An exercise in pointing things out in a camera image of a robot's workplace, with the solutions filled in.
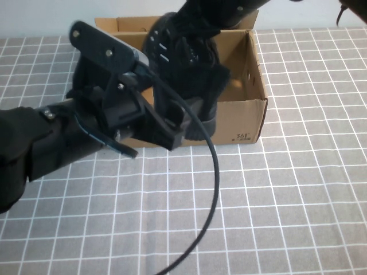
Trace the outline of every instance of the screw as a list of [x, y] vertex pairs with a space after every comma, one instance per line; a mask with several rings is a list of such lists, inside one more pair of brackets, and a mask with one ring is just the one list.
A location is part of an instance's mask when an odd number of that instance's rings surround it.
[[115, 137], [115, 140], [117, 142], [120, 142], [121, 141], [121, 133], [120, 133], [120, 130], [117, 130], [116, 131], [116, 137]]
[[106, 56], [107, 57], [110, 57], [110, 56], [112, 56], [114, 53], [111, 51], [111, 50], [107, 50], [106, 51]]
[[75, 38], [77, 38], [80, 35], [80, 32], [78, 32], [77, 30], [73, 31], [73, 36]]

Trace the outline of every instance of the box flap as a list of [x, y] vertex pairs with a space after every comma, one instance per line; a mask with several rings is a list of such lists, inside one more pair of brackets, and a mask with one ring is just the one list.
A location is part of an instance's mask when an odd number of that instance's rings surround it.
[[159, 19], [151, 17], [119, 17], [117, 18], [119, 32], [149, 32], [150, 28]]
[[243, 18], [237, 29], [252, 30], [255, 25], [258, 14], [259, 14], [259, 10], [255, 10], [253, 13]]
[[117, 21], [117, 18], [95, 18], [96, 26], [107, 33], [119, 31]]
[[[224, 32], [231, 32], [235, 30], [252, 30], [259, 11], [255, 10], [253, 13], [246, 16], [239, 26], [233, 30], [224, 30]], [[108, 33], [116, 32], [149, 32], [153, 24], [160, 18], [160, 16], [150, 17], [118, 17], [118, 18], [95, 18], [96, 26]]]

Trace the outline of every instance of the black plastic part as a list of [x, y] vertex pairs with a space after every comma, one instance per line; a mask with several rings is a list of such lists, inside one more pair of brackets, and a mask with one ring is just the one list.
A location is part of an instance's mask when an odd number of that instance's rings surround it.
[[48, 123], [32, 108], [0, 111], [0, 213], [23, 195], [29, 151], [35, 140], [49, 132]]
[[74, 116], [59, 111], [62, 108], [77, 110], [79, 116], [88, 125], [98, 129], [96, 119], [78, 108], [74, 100], [49, 105], [48, 108], [55, 116], [53, 120], [49, 120], [49, 127], [52, 131], [48, 136], [34, 142], [32, 146], [30, 181], [69, 165], [103, 147], [79, 127]]
[[270, 0], [189, 0], [199, 2], [203, 17], [213, 26], [230, 29]]
[[69, 39], [84, 57], [111, 73], [123, 74], [134, 68], [136, 56], [131, 46], [87, 23], [75, 22]]

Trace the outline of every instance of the grid tablecloth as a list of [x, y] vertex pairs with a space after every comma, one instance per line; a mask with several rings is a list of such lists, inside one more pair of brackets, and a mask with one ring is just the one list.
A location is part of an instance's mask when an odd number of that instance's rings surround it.
[[[367, 32], [256, 32], [269, 106], [254, 145], [216, 146], [214, 221], [171, 274], [367, 274]], [[61, 101], [66, 37], [0, 39], [0, 108]], [[208, 214], [206, 147], [103, 150], [28, 184], [0, 215], [0, 274], [153, 274]]]

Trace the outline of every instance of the white wall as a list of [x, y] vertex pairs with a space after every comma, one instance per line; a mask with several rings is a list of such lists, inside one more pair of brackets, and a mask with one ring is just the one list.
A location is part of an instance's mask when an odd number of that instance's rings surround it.
[[[0, 37], [67, 34], [74, 20], [95, 17], [162, 15], [185, 0], [0, 0]], [[256, 29], [334, 27], [338, 0], [272, 0], [260, 9]], [[363, 26], [346, 11], [341, 26]]]

